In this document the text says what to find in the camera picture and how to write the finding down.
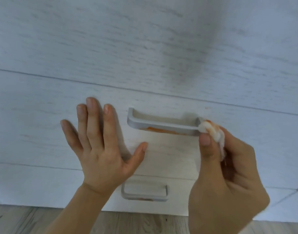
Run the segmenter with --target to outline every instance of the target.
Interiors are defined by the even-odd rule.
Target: hand
[[[269,204],[254,149],[226,129],[227,157],[220,162],[217,143],[200,134],[200,174],[189,197],[190,233],[236,234]]]
[[[119,185],[134,174],[144,159],[148,144],[141,143],[134,156],[123,161],[112,106],[104,105],[102,133],[97,100],[87,98],[86,104],[77,106],[78,133],[67,120],[61,121],[61,127],[66,141],[80,160],[83,184],[100,195],[110,197]]]

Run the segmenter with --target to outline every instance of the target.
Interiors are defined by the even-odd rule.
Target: left hand
[[[99,106],[95,98],[77,106],[78,133],[67,120],[61,127],[71,149],[80,160],[83,184],[93,191],[110,197],[113,191],[132,176],[144,159],[147,143],[141,143],[134,156],[123,161],[116,135],[114,109],[104,105],[103,132],[100,128]]]

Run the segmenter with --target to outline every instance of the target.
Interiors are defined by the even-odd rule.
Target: drawer handle
[[[145,194],[131,194],[125,192],[125,182],[121,185],[121,196],[127,200],[141,200],[141,201],[158,201],[166,202],[169,199],[170,191],[169,186],[165,185],[165,196],[161,195],[145,195]]]
[[[200,123],[203,118],[198,117],[195,121],[195,126],[179,125],[167,122],[150,121],[140,118],[135,118],[133,116],[133,108],[128,109],[127,124],[134,129],[147,130],[158,133],[168,133],[168,134],[180,134],[180,135],[192,135],[199,136],[200,132],[206,133],[205,128],[200,128]]]

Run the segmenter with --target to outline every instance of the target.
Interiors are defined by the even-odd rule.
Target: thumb
[[[148,143],[141,143],[135,150],[134,155],[127,161],[125,161],[125,172],[130,177],[134,174],[139,167],[143,159],[145,158],[145,152],[147,150]]]
[[[201,152],[200,176],[211,182],[224,182],[222,169],[220,166],[220,148],[208,133],[201,133],[199,136]]]

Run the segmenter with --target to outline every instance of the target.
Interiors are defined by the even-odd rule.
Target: wooden floor
[[[61,209],[0,205],[0,234],[41,234]],[[188,217],[102,212],[91,233],[186,234]],[[298,223],[253,221],[241,234],[298,234]]]

